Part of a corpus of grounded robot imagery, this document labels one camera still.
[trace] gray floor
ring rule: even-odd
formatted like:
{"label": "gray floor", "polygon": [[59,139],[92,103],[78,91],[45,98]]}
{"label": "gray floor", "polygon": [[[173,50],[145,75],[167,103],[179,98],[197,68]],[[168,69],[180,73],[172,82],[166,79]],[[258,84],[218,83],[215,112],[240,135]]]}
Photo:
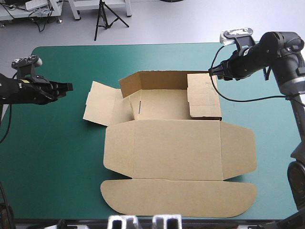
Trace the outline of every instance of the gray floor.
{"label": "gray floor", "polygon": [[304,0],[132,0],[131,17],[124,8],[115,11],[130,27],[116,22],[109,30],[100,28],[96,42],[97,10],[82,11],[75,21],[66,2],[64,23],[47,24],[41,33],[28,19],[8,23],[0,29],[0,73],[12,76],[11,61],[38,46],[219,42],[221,30],[243,27],[254,30],[256,41],[266,31],[295,31],[305,38]]}

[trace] green mat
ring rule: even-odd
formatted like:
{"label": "green mat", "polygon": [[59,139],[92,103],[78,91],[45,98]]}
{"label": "green mat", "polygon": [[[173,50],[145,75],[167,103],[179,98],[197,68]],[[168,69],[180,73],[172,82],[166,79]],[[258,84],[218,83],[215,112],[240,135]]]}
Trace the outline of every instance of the green mat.
{"label": "green mat", "polygon": [[[100,184],[123,175],[103,166],[105,127],[82,119],[93,80],[119,87],[118,79],[139,70],[207,70],[217,43],[38,47],[44,64],[37,72],[74,91],[48,105],[13,105],[11,130],[0,145],[0,180],[17,218],[102,219],[116,214],[103,200]],[[219,60],[234,47],[226,47]],[[263,73],[240,81],[218,81],[235,99],[279,94]],[[221,99],[223,121],[251,128],[257,170],[233,178],[254,183],[256,202],[235,219],[281,219],[296,212],[286,179],[290,153],[300,139],[284,99],[232,103]],[[0,128],[3,136],[8,114]]]}

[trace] tripod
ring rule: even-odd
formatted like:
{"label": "tripod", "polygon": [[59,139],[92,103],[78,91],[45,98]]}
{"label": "tripod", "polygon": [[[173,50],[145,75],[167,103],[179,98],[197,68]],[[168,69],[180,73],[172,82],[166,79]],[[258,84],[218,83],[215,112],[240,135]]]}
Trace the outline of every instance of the tripod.
{"label": "tripod", "polygon": [[[110,11],[111,13],[113,13],[113,14],[116,16],[116,19],[115,19],[112,23],[110,23],[110,24],[108,24],[108,21],[107,21],[107,16],[106,16],[106,13],[105,13],[105,7],[106,7],[107,9],[109,9],[109,11]],[[103,21],[104,21],[104,23],[105,23],[104,26],[103,26],[103,25],[99,25],[99,23],[100,23],[100,17],[103,18]],[[99,27],[103,27],[103,28],[105,28],[105,29],[109,29],[109,28],[113,25],[113,23],[115,23],[117,20],[120,20],[120,21],[123,22],[127,27],[129,27],[129,25],[128,25],[126,22],[124,22],[123,19],[120,18],[120,16],[117,15],[109,6],[107,6],[106,3],[105,3],[103,0],[100,0],[100,4],[99,4],[99,13],[98,13],[98,16],[97,16],[97,21],[96,21],[96,28],[95,28],[94,41],[96,41],[97,30],[99,29]]]}

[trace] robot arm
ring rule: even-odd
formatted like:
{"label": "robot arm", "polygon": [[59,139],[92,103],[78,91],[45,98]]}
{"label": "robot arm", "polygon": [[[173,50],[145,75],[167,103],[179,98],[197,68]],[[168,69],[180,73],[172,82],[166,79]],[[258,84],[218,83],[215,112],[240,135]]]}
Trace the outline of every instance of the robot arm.
{"label": "robot arm", "polygon": [[16,59],[12,68],[17,70],[17,79],[0,74],[0,104],[47,104],[72,91],[71,83],[49,81],[35,73],[42,61],[37,55]]}
{"label": "robot arm", "polygon": [[276,224],[257,228],[304,228],[305,63],[301,55],[304,41],[295,32],[267,32],[259,43],[255,44],[251,35],[252,30],[249,28],[223,32],[222,44],[235,43],[237,50],[229,59],[209,69],[209,73],[210,76],[217,75],[218,79],[241,80],[263,69],[265,79],[268,80],[270,71],[273,71],[280,92],[291,102],[301,137],[301,143],[291,154],[296,161],[289,165],[287,172],[298,212]]}

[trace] cardboard box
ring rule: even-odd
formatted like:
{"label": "cardboard box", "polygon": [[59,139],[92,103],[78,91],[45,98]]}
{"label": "cardboard box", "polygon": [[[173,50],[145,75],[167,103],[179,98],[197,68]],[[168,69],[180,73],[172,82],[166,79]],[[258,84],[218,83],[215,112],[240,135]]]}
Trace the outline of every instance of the cardboard box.
{"label": "cardboard box", "polygon": [[132,178],[101,184],[110,207],[128,215],[232,217],[253,204],[253,184],[224,180],[255,170],[254,134],[220,122],[206,72],[138,72],[120,85],[93,82],[84,114],[109,126],[105,167]]}
{"label": "cardboard box", "polygon": [[83,119],[106,126],[131,120],[221,120],[207,72],[141,71],[119,82],[121,89],[92,83]]}

